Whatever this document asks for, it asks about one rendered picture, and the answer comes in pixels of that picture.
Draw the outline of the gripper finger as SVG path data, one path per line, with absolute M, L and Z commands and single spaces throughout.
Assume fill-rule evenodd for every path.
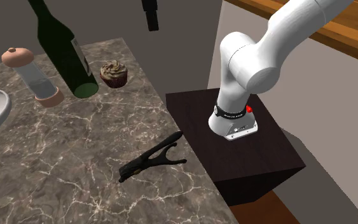
M 141 0 L 142 8 L 146 14 L 146 20 L 148 24 L 149 31 L 158 31 L 158 3 L 157 0 Z

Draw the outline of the chocolate cupcake with swirled frosting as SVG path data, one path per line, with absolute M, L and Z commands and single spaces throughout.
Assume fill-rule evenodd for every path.
M 128 80 L 128 69 L 117 60 L 107 61 L 100 69 L 100 78 L 110 88 L 121 88 Z

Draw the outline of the dark green wine bottle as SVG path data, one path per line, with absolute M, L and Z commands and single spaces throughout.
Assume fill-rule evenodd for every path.
M 44 0 L 27 0 L 38 19 L 38 41 L 72 94 L 80 99 L 99 86 L 75 35 L 49 11 Z

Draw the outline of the clear grinder with pink caps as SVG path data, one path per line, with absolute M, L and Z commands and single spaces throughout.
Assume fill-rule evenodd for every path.
M 1 60 L 4 65 L 18 73 L 40 105 L 52 108 L 63 102 L 63 93 L 36 65 L 34 54 L 30 50 L 9 48 L 2 54 Z

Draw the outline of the black hinged kitchen tool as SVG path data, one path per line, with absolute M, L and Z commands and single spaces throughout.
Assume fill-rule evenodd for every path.
M 177 131 L 169 137 L 165 138 L 163 141 L 158 143 L 156 146 L 145 151 L 137 158 L 129 161 L 125 165 L 119 168 L 119 182 L 123 183 L 128 178 L 139 174 L 143 170 L 146 170 L 150 167 L 156 167 L 159 165 L 177 165 L 185 164 L 186 159 L 181 160 L 169 160 L 167 158 L 167 151 L 171 147 L 177 146 L 177 140 L 179 140 L 183 135 L 182 131 Z

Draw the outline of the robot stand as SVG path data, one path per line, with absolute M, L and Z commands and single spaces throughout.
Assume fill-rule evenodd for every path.
M 254 202 L 305 168 L 261 99 L 248 104 L 258 131 L 229 141 L 208 125 L 219 90 L 166 95 L 167 109 L 228 206 Z

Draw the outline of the wooden table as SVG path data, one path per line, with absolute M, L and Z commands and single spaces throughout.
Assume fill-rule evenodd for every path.
M 289 0 L 225 0 L 253 14 L 269 19 Z M 310 36 L 326 46 L 358 59 L 358 0 L 333 21 Z

